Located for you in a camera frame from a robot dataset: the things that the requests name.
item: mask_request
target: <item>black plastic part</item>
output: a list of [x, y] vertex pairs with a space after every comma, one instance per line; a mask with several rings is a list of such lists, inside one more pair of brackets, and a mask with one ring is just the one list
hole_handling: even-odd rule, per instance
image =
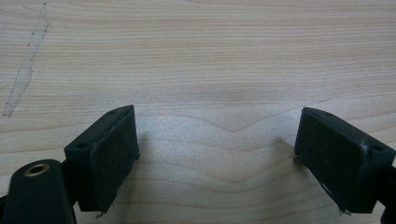
[[381, 223], [396, 223], [396, 168], [390, 167], [382, 174], [379, 181], [380, 191], [378, 200], [384, 204], [387, 209], [381, 218]]
[[58, 161], [35, 161], [12, 177], [1, 224], [74, 224]]
[[0, 198], [0, 220], [3, 218], [4, 207], [6, 206], [7, 195]]
[[294, 150], [340, 210], [351, 213], [373, 211], [381, 175], [395, 158], [392, 148], [313, 108], [303, 109]]
[[139, 156], [134, 106], [104, 114], [64, 149], [69, 201], [81, 211], [106, 212]]

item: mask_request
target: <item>wood grain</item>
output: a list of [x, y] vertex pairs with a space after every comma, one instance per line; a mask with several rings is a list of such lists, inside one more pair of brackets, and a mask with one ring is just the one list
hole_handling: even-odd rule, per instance
[[[63, 147], [103, 113], [134, 104], [141, 160], [108, 213], [76, 206], [78, 223], [379, 222], [381, 204], [372, 215], [340, 215], [291, 159], [304, 106], [396, 147], [396, 2], [0, 8], [2, 195], [18, 168], [63, 160]], [[29, 82], [18, 79], [29, 69]]]

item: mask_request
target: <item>screw hole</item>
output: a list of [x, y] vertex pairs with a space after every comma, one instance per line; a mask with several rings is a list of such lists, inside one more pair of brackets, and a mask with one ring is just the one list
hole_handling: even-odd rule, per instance
[[25, 171], [25, 175], [26, 176], [41, 175], [41, 174], [44, 174], [45, 172], [47, 172], [49, 168], [50, 168], [50, 166], [46, 163], [37, 164], [37, 165], [34, 165], [34, 166], [30, 167], [29, 169], [27, 169]]
[[382, 150], [384, 150], [384, 148], [382, 148], [382, 147], [372, 147], [372, 149], [375, 150], [375, 151], [382, 151]]
[[80, 144], [78, 144], [78, 148], [84, 148], [84, 147], [87, 147], [88, 146], [88, 143], [80, 143]]

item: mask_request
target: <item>light wood surface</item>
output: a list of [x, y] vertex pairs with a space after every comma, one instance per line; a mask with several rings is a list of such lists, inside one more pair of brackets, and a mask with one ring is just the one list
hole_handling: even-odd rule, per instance
[[378, 223], [291, 162], [304, 106], [396, 148], [396, 2], [0, 2], [0, 193], [110, 109], [141, 159], [78, 223]]

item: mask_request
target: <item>scratch mark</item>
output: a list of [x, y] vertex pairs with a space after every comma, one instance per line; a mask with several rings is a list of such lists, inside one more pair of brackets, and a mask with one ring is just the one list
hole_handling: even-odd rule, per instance
[[4, 109], [3, 116], [11, 117], [12, 112], [20, 102], [23, 93], [27, 86], [30, 84], [33, 74], [33, 62], [35, 55], [38, 52], [41, 41], [47, 33], [50, 22], [46, 18], [47, 14], [47, 3], [43, 4], [40, 10], [40, 14], [35, 24], [35, 29], [32, 32], [28, 48], [23, 56], [23, 60], [18, 70], [17, 78], [15, 78], [14, 86], [12, 87], [11, 94], [8, 97], [6, 108]]

